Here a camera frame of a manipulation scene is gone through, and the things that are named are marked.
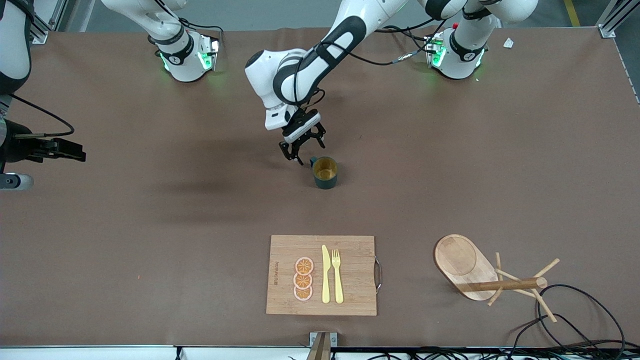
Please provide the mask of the brown table cover sheet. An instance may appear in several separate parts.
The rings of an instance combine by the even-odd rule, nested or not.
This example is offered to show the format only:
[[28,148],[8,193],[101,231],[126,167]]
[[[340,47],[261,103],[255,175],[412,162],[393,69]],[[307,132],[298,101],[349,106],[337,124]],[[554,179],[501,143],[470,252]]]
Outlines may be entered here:
[[[321,190],[288,161],[245,76],[324,29],[227,32],[226,71],[180,83],[141,33],[50,35],[19,96],[75,126],[86,162],[8,167],[0,346],[509,346],[534,300],[459,294],[434,244],[460,234],[528,277],[578,287],[640,345],[640,105],[594,28],[507,28],[471,79],[346,58],[321,86]],[[507,38],[513,48],[504,48]],[[272,235],[375,237],[376,316],[266,313]]]

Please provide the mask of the wooden mug rack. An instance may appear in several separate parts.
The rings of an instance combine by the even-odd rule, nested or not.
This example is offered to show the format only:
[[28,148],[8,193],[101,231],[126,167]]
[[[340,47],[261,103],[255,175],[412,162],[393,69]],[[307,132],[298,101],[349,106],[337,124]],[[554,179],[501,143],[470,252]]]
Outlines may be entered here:
[[499,253],[491,263],[468,237],[460,234],[439,239],[433,257],[439,271],[467,299],[492,306],[503,293],[515,292],[535,299],[553,323],[558,321],[544,301],[542,290],[549,285],[544,276],[560,262],[559,259],[554,259],[529,278],[519,278],[503,270]]

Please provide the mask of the aluminium frame profile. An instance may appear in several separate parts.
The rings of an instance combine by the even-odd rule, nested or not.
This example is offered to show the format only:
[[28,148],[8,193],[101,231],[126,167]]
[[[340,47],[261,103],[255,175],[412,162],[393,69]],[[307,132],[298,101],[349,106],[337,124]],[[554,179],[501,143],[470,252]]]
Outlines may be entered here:
[[603,39],[615,38],[615,30],[640,7],[640,0],[610,0],[595,26]]
[[30,28],[33,44],[45,44],[49,32],[62,27],[70,0],[33,0],[34,22]]

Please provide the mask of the bamboo cutting board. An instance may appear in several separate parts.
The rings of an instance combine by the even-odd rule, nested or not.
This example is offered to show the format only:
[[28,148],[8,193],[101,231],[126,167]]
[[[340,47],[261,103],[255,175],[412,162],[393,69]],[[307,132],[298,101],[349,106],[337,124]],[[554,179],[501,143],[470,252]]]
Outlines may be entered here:
[[[322,302],[323,255],[327,247],[330,258],[338,249],[341,258],[343,303],[335,301],[335,278],[329,270],[330,302]],[[301,257],[314,262],[310,275],[298,275],[295,262]],[[266,310],[269,315],[361,316],[378,313],[375,238],[372,235],[272,235],[270,237],[269,277]]]

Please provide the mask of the yellow plastic knife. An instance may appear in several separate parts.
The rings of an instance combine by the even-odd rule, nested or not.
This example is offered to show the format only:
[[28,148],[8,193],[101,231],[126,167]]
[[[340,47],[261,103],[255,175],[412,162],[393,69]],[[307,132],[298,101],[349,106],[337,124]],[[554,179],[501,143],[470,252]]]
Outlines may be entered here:
[[322,250],[322,302],[324,304],[327,304],[330,302],[329,271],[332,267],[332,259],[329,255],[329,249],[325,244],[322,244],[321,250]]

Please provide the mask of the dark green cup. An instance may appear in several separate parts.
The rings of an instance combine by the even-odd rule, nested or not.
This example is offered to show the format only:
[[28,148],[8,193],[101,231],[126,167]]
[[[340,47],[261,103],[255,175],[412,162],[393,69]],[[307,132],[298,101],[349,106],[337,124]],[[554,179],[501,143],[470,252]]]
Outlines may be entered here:
[[338,182],[338,162],[331,157],[311,157],[311,173],[316,186],[323,190],[329,190]]

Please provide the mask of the yellow plastic fork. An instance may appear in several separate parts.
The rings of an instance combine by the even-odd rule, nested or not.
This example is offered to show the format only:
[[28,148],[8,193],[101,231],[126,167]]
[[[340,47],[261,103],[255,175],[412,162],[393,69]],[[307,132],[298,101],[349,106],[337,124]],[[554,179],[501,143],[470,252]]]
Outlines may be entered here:
[[345,301],[345,295],[340,272],[341,256],[339,249],[333,249],[331,251],[331,263],[334,269],[334,300],[341,305]]

